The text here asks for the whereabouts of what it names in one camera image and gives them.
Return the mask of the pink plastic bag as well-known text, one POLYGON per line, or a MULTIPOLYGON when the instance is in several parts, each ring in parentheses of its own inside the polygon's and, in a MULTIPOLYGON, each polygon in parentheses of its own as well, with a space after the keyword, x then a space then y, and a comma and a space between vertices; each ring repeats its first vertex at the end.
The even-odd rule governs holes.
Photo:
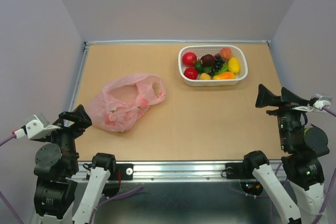
POLYGON ((136 73, 114 79, 88 102, 92 124, 103 130, 129 131, 152 105, 165 99, 163 79, 155 74, 136 73))

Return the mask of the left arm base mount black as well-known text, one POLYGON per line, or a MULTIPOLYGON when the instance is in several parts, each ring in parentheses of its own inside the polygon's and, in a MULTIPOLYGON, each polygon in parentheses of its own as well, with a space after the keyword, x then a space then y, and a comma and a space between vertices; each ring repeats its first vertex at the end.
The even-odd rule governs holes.
MULTIPOLYGON (((86 180, 90 178, 90 170, 92 165, 90 163, 83 163, 82 168, 86 170, 86 180)), ((133 180, 134 165, 131 163, 117 163, 116 172, 111 173, 109 181, 131 181, 133 180)))

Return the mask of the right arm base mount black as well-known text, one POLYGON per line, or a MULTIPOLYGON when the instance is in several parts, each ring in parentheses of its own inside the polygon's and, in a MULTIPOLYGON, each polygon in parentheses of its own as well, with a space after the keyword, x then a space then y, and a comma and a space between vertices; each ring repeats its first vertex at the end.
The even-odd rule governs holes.
POLYGON ((252 172, 249 171, 242 162, 226 163, 221 172, 221 176, 227 179, 254 179, 252 172))

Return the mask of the green starfruit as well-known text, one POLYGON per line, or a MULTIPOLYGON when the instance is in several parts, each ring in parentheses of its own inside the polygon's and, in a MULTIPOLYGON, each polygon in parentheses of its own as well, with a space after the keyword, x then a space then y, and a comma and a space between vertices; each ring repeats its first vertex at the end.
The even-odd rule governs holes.
POLYGON ((226 71, 228 71, 228 65, 225 63, 225 64, 223 64, 221 69, 219 69, 218 71, 215 71, 215 75, 222 74, 226 71))

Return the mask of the dark purple round fruit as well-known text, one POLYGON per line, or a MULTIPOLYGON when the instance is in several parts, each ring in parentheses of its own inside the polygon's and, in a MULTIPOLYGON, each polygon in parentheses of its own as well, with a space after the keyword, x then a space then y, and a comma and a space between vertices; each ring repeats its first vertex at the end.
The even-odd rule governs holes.
POLYGON ((211 54, 206 54, 201 57, 201 63, 204 67, 210 67, 215 64, 215 57, 211 54))

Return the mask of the green lime fruit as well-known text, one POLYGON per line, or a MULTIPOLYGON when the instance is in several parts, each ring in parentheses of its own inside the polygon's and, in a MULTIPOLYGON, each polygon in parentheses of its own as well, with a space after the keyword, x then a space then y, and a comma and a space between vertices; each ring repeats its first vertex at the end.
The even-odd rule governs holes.
POLYGON ((194 65, 194 69, 198 72, 198 73, 203 73, 204 72, 204 66, 202 65, 201 61, 197 61, 194 65))

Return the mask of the yellow starfruit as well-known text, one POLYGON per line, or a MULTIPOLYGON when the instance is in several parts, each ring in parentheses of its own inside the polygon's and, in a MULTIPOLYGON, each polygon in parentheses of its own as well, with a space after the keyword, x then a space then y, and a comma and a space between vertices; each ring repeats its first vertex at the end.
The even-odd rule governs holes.
POLYGON ((212 77, 207 73, 202 73, 199 77, 200 80, 211 80, 212 77))

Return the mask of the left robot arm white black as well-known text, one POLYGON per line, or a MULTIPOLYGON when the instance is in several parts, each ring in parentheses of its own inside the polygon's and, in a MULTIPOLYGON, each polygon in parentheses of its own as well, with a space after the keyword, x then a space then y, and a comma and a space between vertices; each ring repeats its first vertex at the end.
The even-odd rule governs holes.
POLYGON ((61 112, 54 123, 37 115, 27 124, 28 138, 44 143, 35 155, 34 168, 34 206, 41 223, 92 223, 106 182, 116 175, 117 163, 113 154, 93 156, 85 191, 74 209, 79 185, 74 178, 79 172, 75 140, 91 126, 83 105, 61 112))

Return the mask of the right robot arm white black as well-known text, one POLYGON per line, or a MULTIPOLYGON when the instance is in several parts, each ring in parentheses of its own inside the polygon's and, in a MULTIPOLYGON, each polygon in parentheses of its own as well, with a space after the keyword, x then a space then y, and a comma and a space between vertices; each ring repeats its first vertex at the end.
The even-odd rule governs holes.
POLYGON ((329 154, 328 137, 319 127, 306 127, 308 112, 329 112, 332 98, 315 94, 303 99, 287 88, 275 95, 263 84, 258 86, 256 108, 274 106, 268 115, 277 117, 284 172, 295 193, 288 195, 262 151, 244 156, 241 170, 256 178, 276 207, 282 223, 329 223, 325 212, 329 194, 324 192, 324 174, 318 158, 329 154))

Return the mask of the orange peach fruit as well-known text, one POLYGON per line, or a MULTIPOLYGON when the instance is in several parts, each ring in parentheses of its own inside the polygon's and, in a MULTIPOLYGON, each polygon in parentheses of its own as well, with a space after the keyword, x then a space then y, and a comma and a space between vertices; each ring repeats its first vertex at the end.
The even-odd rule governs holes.
POLYGON ((229 60, 232 57, 232 50, 228 47, 222 48, 219 52, 219 55, 224 60, 229 60))

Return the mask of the dark grape bunch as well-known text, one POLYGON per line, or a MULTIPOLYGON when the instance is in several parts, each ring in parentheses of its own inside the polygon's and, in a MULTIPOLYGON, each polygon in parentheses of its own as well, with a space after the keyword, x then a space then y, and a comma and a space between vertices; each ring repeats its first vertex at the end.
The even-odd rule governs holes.
POLYGON ((215 56, 215 64, 211 66, 211 70, 209 72, 209 75, 213 77, 215 75, 215 71, 218 71, 222 68, 223 64, 225 63, 225 60, 220 57, 219 54, 216 54, 215 56))

